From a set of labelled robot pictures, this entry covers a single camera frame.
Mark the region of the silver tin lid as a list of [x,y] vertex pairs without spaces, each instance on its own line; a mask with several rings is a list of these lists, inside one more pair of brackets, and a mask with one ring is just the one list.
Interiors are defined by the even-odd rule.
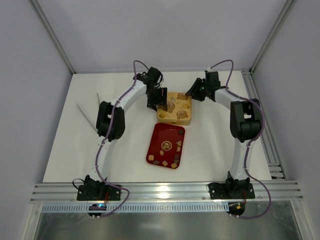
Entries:
[[156,112],[158,119],[184,120],[192,119],[192,97],[184,92],[169,92],[167,94],[167,111],[158,106]]

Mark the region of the metal tongs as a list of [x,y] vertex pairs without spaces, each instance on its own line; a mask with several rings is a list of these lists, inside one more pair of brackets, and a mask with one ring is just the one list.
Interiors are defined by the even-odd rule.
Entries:
[[101,100],[98,92],[94,94],[92,100],[80,100],[76,101],[76,106],[88,124],[92,127],[95,133],[98,132],[96,127],[97,114]]

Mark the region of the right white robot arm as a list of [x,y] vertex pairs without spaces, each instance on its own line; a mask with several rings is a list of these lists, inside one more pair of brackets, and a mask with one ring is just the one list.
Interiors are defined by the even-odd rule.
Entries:
[[232,165],[224,183],[212,182],[208,185],[210,198],[254,199],[248,168],[255,142],[265,127],[259,100],[238,96],[227,86],[222,86],[216,71],[206,71],[205,78],[197,78],[186,95],[200,102],[209,98],[230,110],[229,128],[234,138]]

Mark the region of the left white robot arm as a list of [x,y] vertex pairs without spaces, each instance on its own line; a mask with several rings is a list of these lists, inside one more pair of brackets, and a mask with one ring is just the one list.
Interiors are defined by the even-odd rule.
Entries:
[[125,114],[141,96],[146,95],[146,106],[156,111],[158,107],[167,109],[166,87],[160,87],[163,74],[157,68],[150,67],[147,72],[135,74],[132,85],[122,95],[111,102],[99,104],[96,129],[99,144],[93,166],[78,187],[78,201],[102,201],[109,191],[120,192],[121,186],[106,183],[110,169],[113,149],[123,136],[126,128]]

